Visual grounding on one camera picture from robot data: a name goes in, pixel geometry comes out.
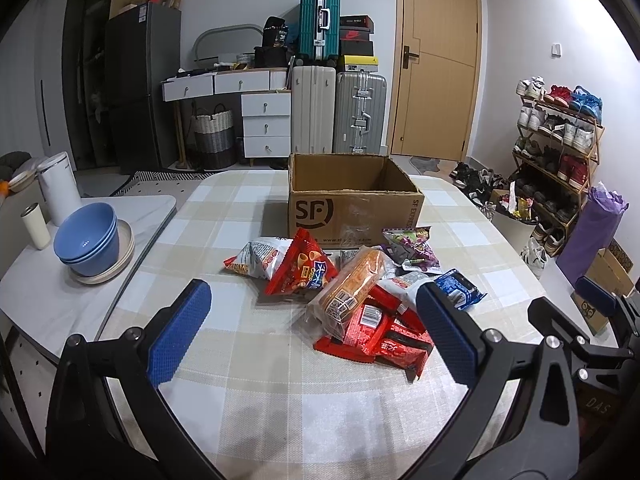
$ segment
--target silver suitcase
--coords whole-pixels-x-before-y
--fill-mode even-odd
[[[292,153],[331,153],[335,69],[296,66],[291,82]]]
[[[368,72],[340,72],[335,94],[334,153],[379,155],[385,78]]]

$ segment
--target blue sneaker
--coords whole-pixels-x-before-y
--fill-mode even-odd
[[[581,86],[577,86],[571,92],[571,96],[574,98],[570,104],[573,110],[595,118],[598,124],[602,122],[602,99],[586,91]]]

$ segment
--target purple bag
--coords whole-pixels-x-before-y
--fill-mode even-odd
[[[607,191],[601,182],[589,190],[574,232],[556,260],[571,286],[586,274],[598,251],[609,247],[628,207],[622,195]]]

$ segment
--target blue bowl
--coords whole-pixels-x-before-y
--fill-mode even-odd
[[[95,253],[97,253],[98,251],[102,250],[102,248],[111,241],[111,239],[117,235],[118,233],[118,224],[116,223],[116,225],[113,226],[113,229],[107,234],[107,237],[101,241],[98,246],[93,249],[92,251],[90,251],[89,253],[85,254],[84,256],[82,256],[81,258],[76,258],[74,260],[63,260],[62,258],[60,258],[60,261],[64,264],[78,264],[80,262],[84,262],[87,258],[90,258],[91,256],[93,256]]]
[[[112,233],[118,218],[113,207],[94,202],[71,213],[56,233],[53,250],[63,262],[88,256]]]
[[[120,236],[118,236],[118,230],[116,229],[115,234],[109,241],[91,256],[80,262],[72,264],[65,263],[65,265],[71,267],[71,269],[81,276],[95,276],[115,264],[118,261],[119,253]]]

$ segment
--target teal suitcase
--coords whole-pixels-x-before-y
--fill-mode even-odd
[[[300,44],[303,61],[335,66],[340,40],[340,0],[300,0]]]

